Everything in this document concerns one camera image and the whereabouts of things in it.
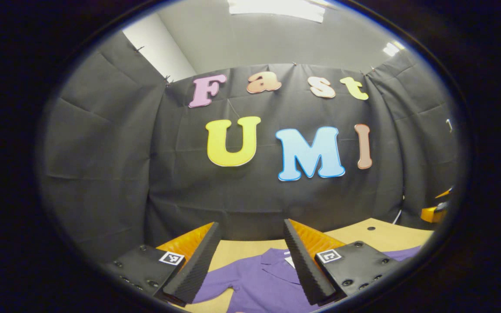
blue letter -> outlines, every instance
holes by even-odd
[[[301,178],[301,173],[296,169],[295,160],[301,165],[304,174],[310,178],[314,175],[320,158],[322,158],[322,167],[318,170],[318,176],[327,178],[345,174],[345,168],[341,166],[340,154],[337,150],[337,133],[338,130],[334,127],[320,127],[310,146],[298,130],[279,130],[276,138],[282,141],[284,170],[278,178],[282,181]]]

wooden table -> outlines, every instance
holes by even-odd
[[[368,230],[367,228],[371,226],[376,229]],[[374,218],[326,232],[329,236],[344,243],[361,240],[382,252],[421,246],[432,233],[432,230],[417,230],[382,222]],[[270,248],[287,249],[287,245],[283,239],[265,241],[221,240],[212,257],[209,271],[219,269],[245,257],[263,254]],[[214,299],[202,303],[187,304],[183,309],[193,313],[225,313],[229,301],[231,301],[231,295],[233,295],[233,289],[229,288]]]

